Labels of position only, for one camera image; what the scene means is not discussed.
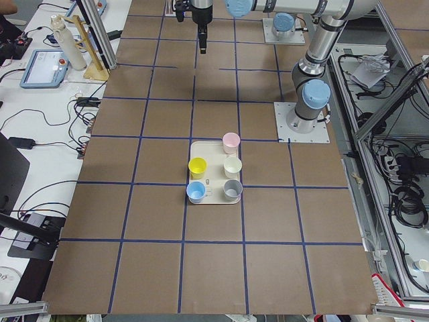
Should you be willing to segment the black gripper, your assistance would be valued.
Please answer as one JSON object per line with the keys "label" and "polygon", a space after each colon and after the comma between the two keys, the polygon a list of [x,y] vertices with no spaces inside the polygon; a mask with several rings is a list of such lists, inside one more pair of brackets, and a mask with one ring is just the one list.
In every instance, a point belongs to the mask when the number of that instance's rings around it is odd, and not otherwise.
{"label": "black gripper", "polygon": [[212,21],[213,0],[191,0],[192,20],[198,25],[198,45],[201,54],[206,54],[208,30]]}

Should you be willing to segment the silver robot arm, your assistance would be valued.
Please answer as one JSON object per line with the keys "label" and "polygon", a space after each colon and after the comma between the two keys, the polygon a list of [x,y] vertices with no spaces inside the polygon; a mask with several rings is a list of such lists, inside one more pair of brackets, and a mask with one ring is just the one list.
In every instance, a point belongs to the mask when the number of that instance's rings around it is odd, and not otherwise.
{"label": "silver robot arm", "polygon": [[330,99],[330,87],[320,79],[326,61],[343,28],[375,8],[376,1],[225,1],[229,15],[243,17],[251,11],[307,13],[319,22],[306,54],[292,71],[297,94],[294,110],[288,113],[288,127],[296,133],[310,133],[319,113]]}
{"label": "silver robot arm", "polygon": [[277,38],[290,37],[296,30],[296,15],[285,12],[275,14],[271,32]]}

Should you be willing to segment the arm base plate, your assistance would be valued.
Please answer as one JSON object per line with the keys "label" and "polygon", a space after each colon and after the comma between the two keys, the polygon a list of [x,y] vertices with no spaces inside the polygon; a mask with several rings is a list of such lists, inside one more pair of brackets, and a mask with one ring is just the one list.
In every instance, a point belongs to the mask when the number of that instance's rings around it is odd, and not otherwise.
{"label": "arm base plate", "polygon": [[295,102],[274,102],[280,143],[329,144],[327,121],[322,110],[317,119],[306,121],[295,113]]}
{"label": "arm base plate", "polygon": [[273,18],[263,18],[263,34],[266,44],[285,44],[303,46],[306,41],[300,21],[297,19],[295,27],[287,32],[276,32],[273,28]]}

